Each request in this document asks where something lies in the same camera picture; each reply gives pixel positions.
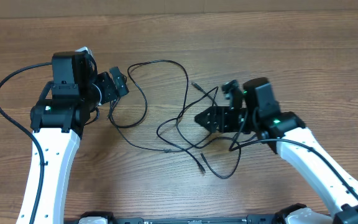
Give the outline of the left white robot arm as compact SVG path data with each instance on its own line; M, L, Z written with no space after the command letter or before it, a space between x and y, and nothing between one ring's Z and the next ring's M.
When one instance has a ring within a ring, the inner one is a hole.
M18 223L63 223L70 171L85 124L100 105L128 94L117 67L99 73L83 47L52 57L53 80L30 111L35 141Z

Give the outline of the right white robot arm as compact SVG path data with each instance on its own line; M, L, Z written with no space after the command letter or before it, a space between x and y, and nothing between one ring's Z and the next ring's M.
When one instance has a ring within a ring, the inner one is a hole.
M233 80L222 91L229 106L210 106L195 116L195 122L212 133L255 133L255 141L234 139L230 151L267 144L300 173L329 211L323 215L296 203L257 217L256 223L358 223L358 180L324 150L301 118L281 111L267 78L255 78L242 86Z

